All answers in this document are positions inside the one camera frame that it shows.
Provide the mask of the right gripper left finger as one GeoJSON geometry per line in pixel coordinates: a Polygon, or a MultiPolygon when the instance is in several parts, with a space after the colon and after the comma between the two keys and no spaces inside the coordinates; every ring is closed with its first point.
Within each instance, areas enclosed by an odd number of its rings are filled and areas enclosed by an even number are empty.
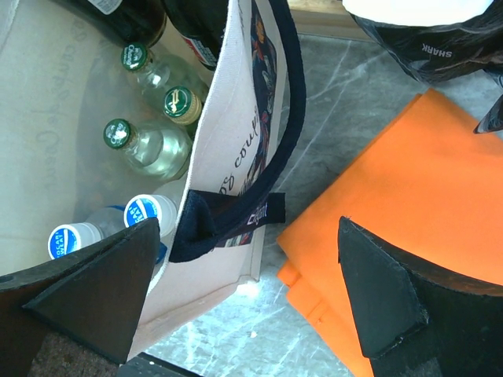
{"type": "Polygon", "coordinates": [[[115,376],[160,246],[142,221],[63,258],[1,277],[3,376],[115,376]]]}

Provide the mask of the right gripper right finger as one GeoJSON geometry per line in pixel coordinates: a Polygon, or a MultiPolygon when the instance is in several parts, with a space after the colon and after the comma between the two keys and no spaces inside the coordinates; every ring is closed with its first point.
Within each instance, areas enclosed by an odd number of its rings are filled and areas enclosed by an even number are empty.
{"type": "Polygon", "coordinates": [[[443,268],[341,218],[339,263],[376,376],[500,376],[502,287],[443,268]]]}

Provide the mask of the coca-cola glass bottle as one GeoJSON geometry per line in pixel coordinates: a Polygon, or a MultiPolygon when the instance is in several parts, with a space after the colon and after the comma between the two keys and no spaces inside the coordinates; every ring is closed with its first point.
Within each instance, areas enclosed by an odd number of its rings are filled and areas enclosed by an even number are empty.
{"type": "Polygon", "coordinates": [[[166,0],[163,8],[199,62],[215,71],[226,30],[226,0],[166,0]]]}
{"type": "Polygon", "coordinates": [[[55,1],[93,25],[118,46],[140,42],[153,46],[167,24],[161,1],[55,1]]]}

